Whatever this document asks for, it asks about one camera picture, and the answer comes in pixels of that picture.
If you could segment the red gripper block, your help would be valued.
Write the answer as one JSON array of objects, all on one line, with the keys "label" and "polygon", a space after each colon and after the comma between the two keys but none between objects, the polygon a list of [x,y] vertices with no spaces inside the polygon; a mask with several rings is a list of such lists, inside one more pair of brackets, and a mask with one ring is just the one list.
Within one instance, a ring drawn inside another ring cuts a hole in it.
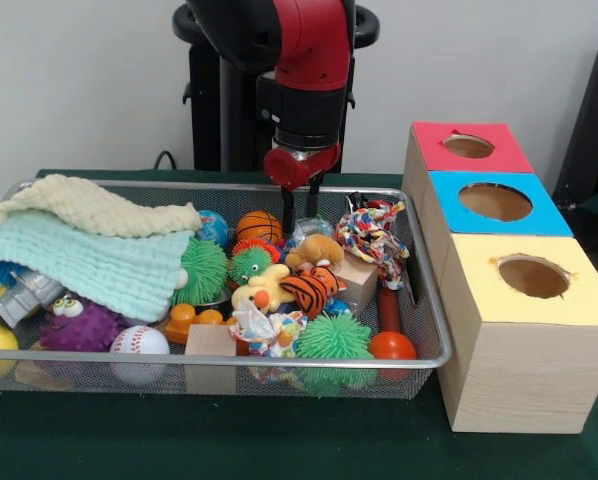
[{"label": "red gripper block", "polygon": [[281,146],[272,148],[264,157],[264,171],[273,184],[283,187],[283,233],[291,237],[295,225],[295,202],[292,190],[309,183],[307,217],[318,214],[318,196],[324,174],[339,161],[339,143],[323,150],[299,151]]}]

